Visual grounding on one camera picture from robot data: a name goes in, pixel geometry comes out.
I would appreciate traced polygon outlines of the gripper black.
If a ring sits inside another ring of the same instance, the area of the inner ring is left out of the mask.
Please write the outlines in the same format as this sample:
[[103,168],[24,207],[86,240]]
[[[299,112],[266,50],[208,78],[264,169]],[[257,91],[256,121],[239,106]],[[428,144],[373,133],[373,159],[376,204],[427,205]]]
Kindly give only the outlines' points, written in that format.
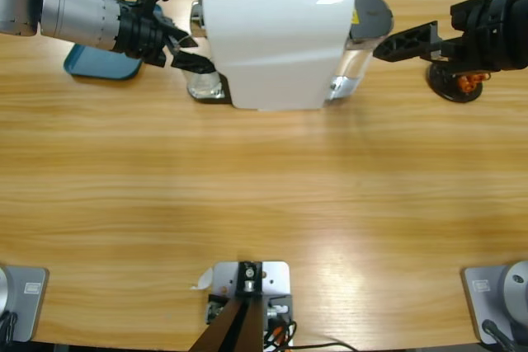
[[[161,19],[164,15],[158,4],[154,4],[152,10],[147,11],[146,14],[143,14],[144,7],[138,2],[124,1],[118,4],[120,15],[119,30],[113,47],[115,53],[163,68],[167,60],[163,52],[165,45],[171,48],[198,46],[191,35],[177,26],[166,25],[163,31]],[[216,72],[210,59],[184,51],[179,51],[173,56],[171,66],[197,74]]]
[[527,67],[527,0],[468,0],[450,9],[461,35],[442,39],[437,21],[383,39],[375,58],[429,59],[431,74],[487,74]]

